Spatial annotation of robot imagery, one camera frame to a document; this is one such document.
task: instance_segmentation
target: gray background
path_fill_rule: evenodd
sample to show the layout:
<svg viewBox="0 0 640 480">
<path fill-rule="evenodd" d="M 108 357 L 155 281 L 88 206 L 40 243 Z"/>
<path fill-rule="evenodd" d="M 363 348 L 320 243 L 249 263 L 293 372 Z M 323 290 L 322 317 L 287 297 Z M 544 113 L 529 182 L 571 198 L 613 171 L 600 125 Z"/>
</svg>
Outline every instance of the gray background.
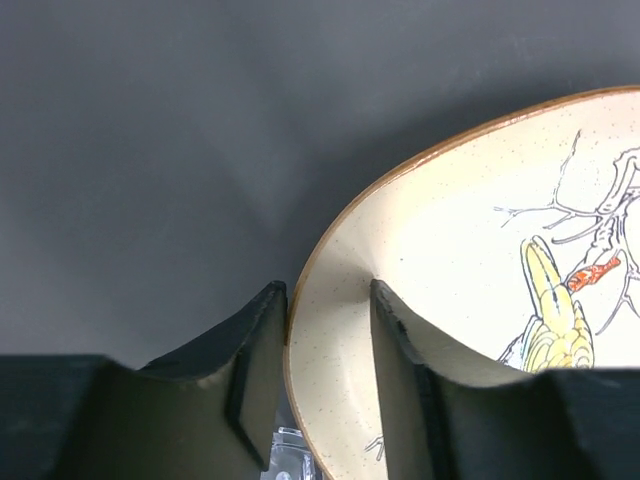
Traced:
<svg viewBox="0 0 640 480">
<path fill-rule="evenodd" d="M 292 291 L 404 159 L 638 82 L 639 18 L 635 0 L 1 2 L 0 351 L 140 366 L 271 279 Z"/>
</svg>

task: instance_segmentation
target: brown plate rim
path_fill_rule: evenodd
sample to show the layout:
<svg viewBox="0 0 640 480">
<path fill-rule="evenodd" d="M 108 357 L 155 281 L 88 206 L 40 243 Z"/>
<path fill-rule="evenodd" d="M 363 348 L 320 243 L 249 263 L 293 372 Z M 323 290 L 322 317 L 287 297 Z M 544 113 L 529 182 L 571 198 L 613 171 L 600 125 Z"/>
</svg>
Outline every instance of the brown plate rim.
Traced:
<svg viewBox="0 0 640 480">
<path fill-rule="evenodd" d="M 463 145 L 471 140 L 474 140 L 483 135 L 487 135 L 489 133 L 495 132 L 502 128 L 505 128 L 509 125 L 513 125 L 515 123 L 519 123 L 523 120 L 526 120 L 531 117 L 535 117 L 541 115 L 543 113 L 547 113 L 553 110 L 557 110 L 559 108 L 567 107 L 569 105 L 574 105 L 577 103 L 582 103 L 588 100 L 592 100 L 595 98 L 601 98 L 604 96 L 614 96 L 614 95 L 622 95 L 628 93 L 640 92 L 640 85 L 626 85 L 626 86 L 617 86 L 617 87 L 605 87 L 598 88 L 593 90 L 588 90 L 580 93 L 574 93 L 571 95 L 565 95 L 563 97 L 558 97 L 552 100 L 547 100 L 542 103 L 538 103 L 532 105 L 530 107 L 526 107 L 521 110 L 517 110 L 513 113 L 503 115 L 494 120 L 490 120 L 488 122 L 482 123 L 474 128 L 469 130 L 465 130 L 462 133 L 454 135 L 453 137 L 448 138 L 436 145 L 423 150 L 422 152 L 414 155 L 413 157 L 405 160 L 400 165 L 394 167 L 389 170 L 383 176 L 374 181 L 371 185 L 365 188 L 358 196 L 356 196 L 339 214 L 338 216 L 331 222 L 331 225 L 325 230 L 325 232 L 316 243 L 311 255 L 307 259 L 304 267 L 302 268 L 302 272 L 298 277 L 298 281 L 296 282 L 296 286 L 294 287 L 293 294 L 291 296 L 291 303 L 289 305 L 289 311 L 287 314 L 287 331 L 285 337 L 285 347 L 284 347 L 284 355 L 283 355 L 283 371 L 284 371 L 284 382 L 287 391 L 287 397 L 289 403 L 291 405 L 291 411 L 296 420 L 298 428 L 304 435 L 305 441 L 311 450 L 311 453 L 314 456 L 314 459 L 317 464 L 319 464 L 322 469 L 322 473 L 324 477 L 328 480 L 334 480 L 331 472 L 329 472 L 324 464 L 322 457 L 318 454 L 317 449 L 313 445 L 313 442 L 309 438 L 307 429 L 305 427 L 304 422 L 302 421 L 302 414 L 300 413 L 300 409 L 298 408 L 298 404 L 295 400 L 295 395 L 293 394 L 292 381 L 291 381 L 291 371 L 289 369 L 289 352 L 290 345 L 289 339 L 291 337 L 291 332 L 293 330 L 293 324 L 295 322 L 295 313 L 298 307 L 298 297 L 300 295 L 300 291 L 309 276 L 311 269 L 313 268 L 318 254 L 324 248 L 325 244 L 329 237 L 333 234 L 333 232 L 340 226 L 343 220 L 349 215 L 358 205 L 360 205 L 366 198 L 370 195 L 378 191 L 380 188 L 385 187 L 391 182 L 397 180 L 398 178 L 406 175 L 407 173 L 412 172 L 413 170 L 421 167 L 422 165 L 430 162 L 431 160 L 439 157 L 443 153 L 446 153 L 450 150 L 453 150 L 460 145 Z"/>
</svg>

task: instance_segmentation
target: bird illustration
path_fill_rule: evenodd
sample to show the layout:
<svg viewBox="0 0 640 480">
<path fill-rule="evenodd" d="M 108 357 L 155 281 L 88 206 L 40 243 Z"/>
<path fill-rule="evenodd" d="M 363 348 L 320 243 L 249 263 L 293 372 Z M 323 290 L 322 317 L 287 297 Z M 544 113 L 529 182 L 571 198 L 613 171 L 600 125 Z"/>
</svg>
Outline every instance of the bird illustration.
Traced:
<svg viewBox="0 0 640 480">
<path fill-rule="evenodd" d="M 592 368 L 593 338 L 580 302 L 562 281 L 545 241 L 522 242 L 520 255 L 535 313 L 499 362 L 530 373 L 545 368 Z"/>
</svg>

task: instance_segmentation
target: tree branch drawing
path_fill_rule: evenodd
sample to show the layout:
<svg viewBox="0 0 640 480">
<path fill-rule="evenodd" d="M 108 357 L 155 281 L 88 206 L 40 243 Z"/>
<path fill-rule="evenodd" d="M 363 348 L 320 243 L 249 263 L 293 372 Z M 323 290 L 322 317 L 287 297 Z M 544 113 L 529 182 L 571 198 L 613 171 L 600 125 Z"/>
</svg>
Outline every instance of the tree branch drawing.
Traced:
<svg viewBox="0 0 640 480">
<path fill-rule="evenodd" d="M 494 207 L 494 210 L 508 215 L 507 220 L 501 225 L 501 228 L 507 226 L 514 218 L 528 212 L 557 211 L 564 214 L 553 223 L 543 226 L 542 228 L 544 230 L 553 230 L 559 225 L 576 218 L 593 219 L 593 223 L 587 228 L 584 228 L 568 237 L 556 237 L 551 239 L 552 244 L 563 245 L 588 236 L 591 236 L 592 238 L 592 242 L 584 257 L 578 262 L 572 271 L 566 275 L 564 281 L 567 284 L 575 278 L 576 274 L 579 274 L 587 268 L 593 268 L 596 265 L 596 260 L 605 254 L 612 254 L 613 257 L 617 257 L 618 255 L 624 255 L 626 257 L 627 272 L 625 275 L 625 281 L 613 311 L 600 330 L 596 332 L 596 335 L 600 335 L 609 327 L 620 311 L 620 308 L 625 304 L 628 305 L 632 312 L 640 318 L 640 314 L 638 314 L 633 299 L 629 295 L 631 281 L 640 280 L 640 268 L 638 267 L 638 263 L 634 259 L 633 254 L 629 250 L 629 244 L 627 242 L 625 232 L 627 209 L 629 208 L 629 205 L 640 198 L 640 188 L 632 186 L 634 176 L 636 172 L 640 170 L 640 147 L 634 147 L 623 151 L 613 161 L 613 167 L 615 169 L 614 181 L 605 198 L 597 208 L 593 211 L 578 210 L 561 203 L 558 200 L 558 192 L 562 185 L 562 181 L 565 178 L 567 166 L 575 156 L 581 135 L 582 131 L 579 130 L 573 139 L 569 154 L 560 165 L 558 181 L 552 190 L 551 199 L 546 205 L 530 208 Z"/>
</svg>

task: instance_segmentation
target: oval plate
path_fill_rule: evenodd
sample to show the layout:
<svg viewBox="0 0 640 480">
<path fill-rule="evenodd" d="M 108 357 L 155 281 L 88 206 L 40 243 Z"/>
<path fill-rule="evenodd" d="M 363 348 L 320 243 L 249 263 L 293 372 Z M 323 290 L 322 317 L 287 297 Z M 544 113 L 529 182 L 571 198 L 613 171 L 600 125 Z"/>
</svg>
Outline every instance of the oval plate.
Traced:
<svg viewBox="0 0 640 480">
<path fill-rule="evenodd" d="M 285 351 L 330 478 L 386 478 L 372 278 L 516 368 L 640 364 L 638 118 L 640 87 L 538 105 L 417 155 L 338 216 L 296 286 Z"/>
</svg>

